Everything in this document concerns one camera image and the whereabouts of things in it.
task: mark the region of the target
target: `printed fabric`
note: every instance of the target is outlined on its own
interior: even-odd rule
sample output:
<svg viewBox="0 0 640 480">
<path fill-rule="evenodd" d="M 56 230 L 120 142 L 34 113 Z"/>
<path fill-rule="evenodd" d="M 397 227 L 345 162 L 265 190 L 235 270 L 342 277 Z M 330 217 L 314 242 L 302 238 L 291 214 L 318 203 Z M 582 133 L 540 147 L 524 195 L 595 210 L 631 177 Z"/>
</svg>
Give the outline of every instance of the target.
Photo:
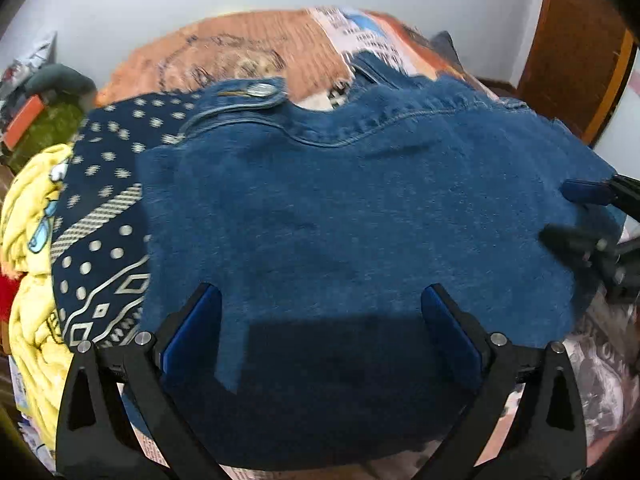
<svg viewBox="0 0 640 480">
<path fill-rule="evenodd" d="M 55 449 L 72 358 L 60 333 L 49 263 L 53 217 L 70 156 L 66 144 L 35 155 L 9 188 L 0 221 L 2 272 L 24 273 L 9 318 L 11 352 L 24 380 L 27 415 L 50 449 Z"/>
<path fill-rule="evenodd" d="M 393 16 L 312 7 L 191 23 L 133 51 L 96 101 L 105 106 L 148 92 L 195 92 L 228 79 L 282 76 L 289 98 L 298 102 L 350 81 L 351 60 L 363 50 L 405 74 L 433 80 L 448 74 L 491 93 Z"/>
<path fill-rule="evenodd" d="M 82 123 L 53 226 L 51 265 L 70 348 L 126 344 L 142 316 L 150 273 L 135 160 L 175 142 L 199 93 L 149 94 L 94 110 Z"/>
</svg>

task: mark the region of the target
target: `stitched seam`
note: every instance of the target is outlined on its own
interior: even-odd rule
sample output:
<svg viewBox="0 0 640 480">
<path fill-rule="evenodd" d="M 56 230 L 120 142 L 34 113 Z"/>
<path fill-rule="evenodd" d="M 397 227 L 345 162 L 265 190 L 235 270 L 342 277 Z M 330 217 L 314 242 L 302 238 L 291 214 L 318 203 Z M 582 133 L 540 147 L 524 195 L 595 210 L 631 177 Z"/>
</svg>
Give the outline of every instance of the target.
<svg viewBox="0 0 640 480">
<path fill-rule="evenodd" d="M 368 70 L 370 68 L 368 65 L 367 65 L 367 68 L 364 68 L 362 65 L 358 64 L 357 62 L 353 63 L 352 65 L 354 68 L 357 68 L 358 70 L 360 70 L 366 77 L 369 77 L 371 80 L 373 80 L 376 84 L 391 86 L 396 90 L 400 89 L 400 87 L 397 84 L 393 83 L 392 81 L 389 81 L 389 79 L 384 77 L 381 73 L 377 72 L 375 69 L 372 70 L 374 72 L 372 74 L 371 71 Z"/>
<path fill-rule="evenodd" d="M 234 105 L 221 106 L 217 108 L 214 107 L 211 110 L 204 110 L 199 114 L 193 116 L 191 119 L 189 119 L 186 123 L 184 123 L 180 127 L 180 129 L 178 130 L 178 137 L 180 136 L 184 136 L 185 138 L 191 137 L 192 133 L 189 133 L 187 130 L 191 128 L 194 124 L 199 123 L 201 120 L 207 117 L 216 116 L 226 112 L 238 111 L 238 110 L 255 110 L 255 109 L 273 108 L 274 106 L 282 104 L 286 100 L 286 98 L 287 98 L 286 93 L 282 91 L 278 91 L 273 98 L 267 101 L 261 101 L 260 103 L 255 103 L 255 104 L 238 103 Z"/>
<path fill-rule="evenodd" d="M 440 110 L 416 110 L 415 112 L 406 112 L 404 114 L 399 114 L 389 120 L 386 120 L 384 123 L 380 123 L 379 125 L 377 125 L 375 128 L 372 128 L 371 130 L 365 130 L 357 136 L 350 137 L 349 139 L 341 140 L 339 142 L 333 142 L 331 144 L 322 143 L 322 142 L 313 142 L 312 140 L 302 139 L 300 137 L 293 136 L 281 124 L 273 123 L 271 121 L 263 120 L 261 118 L 245 118 L 240 120 L 234 119 L 234 120 L 222 121 L 216 124 L 211 124 L 207 128 L 203 128 L 199 130 L 197 133 L 194 133 L 189 137 L 185 137 L 181 145 L 184 145 L 184 143 L 187 140 L 193 139 L 195 136 L 199 136 L 200 134 L 206 131 L 216 129 L 219 126 L 227 126 L 229 124 L 239 124 L 239 123 L 255 123 L 255 124 L 265 124 L 267 126 L 273 126 L 274 128 L 281 130 L 287 137 L 289 137 L 289 139 L 295 140 L 300 144 L 306 144 L 306 145 L 315 146 L 318 148 L 343 148 L 345 146 L 349 146 L 350 144 L 357 142 L 358 140 L 363 139 L 364 137 L 370 136 L 371 134 L 377 132 L 381 128 L 385 128 L 386 126 L 389 126 L 403 119 L 407 119 L 410 117 L 417 117 L 417 116 L 452 115 L 456 112 L 459 112 L 460 110 L 472 110 L 482 106 L 486 106 L 486 103 L 482 101 L 474 101 L 472 104 L 467 104 L 467 105 L 463 105 L 461 107 L 456 107 L 456 108 L 443 108 Z"/>
</svg>

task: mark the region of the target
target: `red fabric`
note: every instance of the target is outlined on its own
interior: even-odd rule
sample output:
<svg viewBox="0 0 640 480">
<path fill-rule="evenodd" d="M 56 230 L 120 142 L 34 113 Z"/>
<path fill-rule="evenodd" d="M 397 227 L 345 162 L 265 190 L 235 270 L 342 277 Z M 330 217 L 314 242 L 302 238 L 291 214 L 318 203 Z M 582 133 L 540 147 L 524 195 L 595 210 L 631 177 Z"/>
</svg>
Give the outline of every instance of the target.
<svg viewBox="0 0 640 480">
<path fill-rule="evenodd" d="M 9 314 L 11 314 L 11 306 L 14 303 L 15 295 L 18 293 L 18 287 L 22 278 L 12 280 L 0 274 L 0 319 L 9 323 Z"/>
</svg>

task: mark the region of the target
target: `metal snap button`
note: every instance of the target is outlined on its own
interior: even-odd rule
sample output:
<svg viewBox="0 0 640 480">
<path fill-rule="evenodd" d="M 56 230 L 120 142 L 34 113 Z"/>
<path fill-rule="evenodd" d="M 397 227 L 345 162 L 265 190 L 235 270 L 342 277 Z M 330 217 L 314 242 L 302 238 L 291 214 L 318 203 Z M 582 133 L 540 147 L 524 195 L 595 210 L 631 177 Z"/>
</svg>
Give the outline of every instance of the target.
<svg viewBox="0 0 640 480">
<path fill-rule="evenodd" d="M 268 97 L 275 94 L 278 89 L 267 83 L 256 83 L 246 89 L 247 94 L 251 97 Z"/>
</svg>

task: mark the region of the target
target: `blue gripper pad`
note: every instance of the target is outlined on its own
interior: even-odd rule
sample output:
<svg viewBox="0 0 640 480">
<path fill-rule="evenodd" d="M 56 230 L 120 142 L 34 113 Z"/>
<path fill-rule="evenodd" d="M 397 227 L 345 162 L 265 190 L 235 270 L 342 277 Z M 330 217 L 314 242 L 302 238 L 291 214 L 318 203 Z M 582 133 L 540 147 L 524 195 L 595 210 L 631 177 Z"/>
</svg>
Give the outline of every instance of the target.
<svg viewBox="0 0 640 480">
<path fill-rule="evenodd" d="M 569 202 L 577 204 L 609 205 L 616 198 L 616 193 L 606 182 L 565 180 L 560 192 Z"/>
<path fill-rule="evenodd" d="M 484 369 L 482 355 L 451 309 L 455 309 L 459 316 L 470 315 L 460 312 L 440 285 L 425 288 L 420 303 L 422 318 L 445 368 L 457 384 L 468 390 L 478 391 Z"/>
<path fill-rule="evenodd" d="M 202 283 L 189 298 L 182 310 L 171 314 L 167 323 L 167 333 L 173 337 L 166 342 L 159 355 L 162 382 L 170 378 L 172 383 L 180 381 L 199 370 L 203 348 L 210 353 L 217 352 L 222 321 L 222 295 L 209 283 Z"/>
</svg>

